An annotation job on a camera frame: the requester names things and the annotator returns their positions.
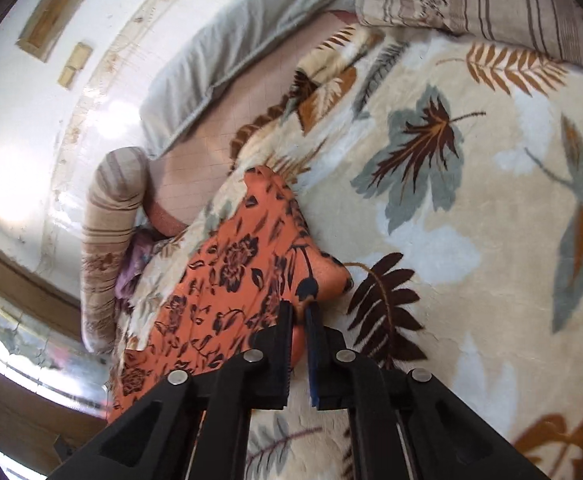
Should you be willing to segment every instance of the white wall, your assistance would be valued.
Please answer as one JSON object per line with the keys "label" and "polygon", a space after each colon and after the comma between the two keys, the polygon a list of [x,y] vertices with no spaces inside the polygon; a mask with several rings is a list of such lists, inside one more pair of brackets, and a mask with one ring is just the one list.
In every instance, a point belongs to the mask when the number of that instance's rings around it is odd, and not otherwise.
{"label": "white wall", "polygon": [[[0,25],[0,249],[31,270],[40,260],[46,194],[73,108],[110,43],[145,0],[84,0],[46,63],[15,45],[38,1],[19,0]],[[94,52],[68,91],[56,81],[78,41]],[[72,251],[77,248],[76,240]],[[77,294],[75,278],[52,281]]]}

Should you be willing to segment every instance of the orange fabric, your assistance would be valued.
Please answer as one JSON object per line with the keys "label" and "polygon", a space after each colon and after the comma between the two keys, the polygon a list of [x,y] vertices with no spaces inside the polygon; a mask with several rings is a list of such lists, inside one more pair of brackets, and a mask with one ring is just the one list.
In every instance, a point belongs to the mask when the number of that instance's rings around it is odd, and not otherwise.
{"label": "orange fabric", "polygon": [[[171,370],[208,372],[249,349],[256,332],[276,323],[281,300],[298,309],[351,288],[348,270],[311,239],[278,174],[253,168],[245,183],[236,214],[194,254],[162,306],[147,348],[125,352],[110,422]],[[302,344],[302,334],[295,336]]]}

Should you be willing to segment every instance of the beige leaf print blanket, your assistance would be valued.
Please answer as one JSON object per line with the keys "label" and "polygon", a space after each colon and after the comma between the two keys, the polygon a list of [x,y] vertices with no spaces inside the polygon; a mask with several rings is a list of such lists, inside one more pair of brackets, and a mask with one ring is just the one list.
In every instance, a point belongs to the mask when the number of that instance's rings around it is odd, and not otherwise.
{"label": "beige leaf print blanket", "polygon": [[[583,70],[472,38],[376,35],[354,27],[301,62],[302,99],[147,267],[121,347],[143,347],[192,251],[243,198],[245,170],[266,164],[355,279],[323,306],[351,348],[430,369],[547,475],[583,479]],[[347,417],[310,408],[305,366],[284,412],[254,415],[248,478],[351,471]]]}

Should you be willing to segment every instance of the gray fabric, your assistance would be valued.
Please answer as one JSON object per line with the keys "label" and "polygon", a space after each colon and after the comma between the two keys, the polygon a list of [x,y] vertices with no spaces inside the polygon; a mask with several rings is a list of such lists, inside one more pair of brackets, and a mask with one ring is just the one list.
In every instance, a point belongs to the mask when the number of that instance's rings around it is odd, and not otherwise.
{"label": "gray fabric", "polygon": [[354,0],[233,0],[152,82],[140,107],[148,156],[158,158],[251,62],[320,10],[354,11]]}

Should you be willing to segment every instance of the silver screw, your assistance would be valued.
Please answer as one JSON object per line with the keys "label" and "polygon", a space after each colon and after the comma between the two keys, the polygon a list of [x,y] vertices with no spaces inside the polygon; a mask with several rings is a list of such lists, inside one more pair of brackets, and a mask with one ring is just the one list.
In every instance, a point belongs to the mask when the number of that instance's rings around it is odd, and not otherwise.
{"label": "silver screw", "polygon": [[431,380],[431,372],[424,368],[414,368],[412,370],[412,379],[419,383],[427,383]]}
{"label": "silver screw", "polygon": [[258,348],[252,348],[247,350],[243,354],[243,359],[248,363],[257,363],[263,358],[263,353]]}
{"label": "silver screw", "polygon": [[169,383],[174,385],[183,384],[188,378],[189,375],[184,370],[174,370],[173,372],[169,372],[168,375]]}
{"label": "silver screw", "polygon": [[356,359],[356,354],[351,350],[339,350],[336,353],[335,358],[342,363],[351,363],[351,361]]}

